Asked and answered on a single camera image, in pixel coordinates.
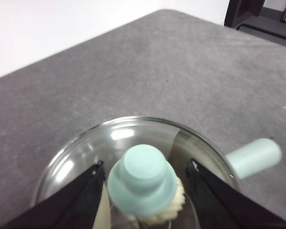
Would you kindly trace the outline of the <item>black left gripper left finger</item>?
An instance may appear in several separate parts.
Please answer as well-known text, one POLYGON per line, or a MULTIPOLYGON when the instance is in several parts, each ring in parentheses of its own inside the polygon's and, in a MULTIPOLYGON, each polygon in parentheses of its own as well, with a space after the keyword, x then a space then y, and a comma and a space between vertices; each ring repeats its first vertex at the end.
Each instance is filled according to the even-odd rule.
POLYGON ((99 160, 58 192, 8 222, 6 229, 91 229, 105 171, 99 160))

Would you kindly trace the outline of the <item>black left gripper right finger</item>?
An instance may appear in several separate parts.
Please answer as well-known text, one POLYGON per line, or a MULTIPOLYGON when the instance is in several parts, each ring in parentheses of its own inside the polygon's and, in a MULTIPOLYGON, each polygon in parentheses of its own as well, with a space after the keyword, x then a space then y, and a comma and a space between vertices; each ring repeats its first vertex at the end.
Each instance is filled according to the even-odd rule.
POLYGON ((286 229, 286 220, 229 186, 198 161, 188 161, 186 175, 201 228, 286 229))

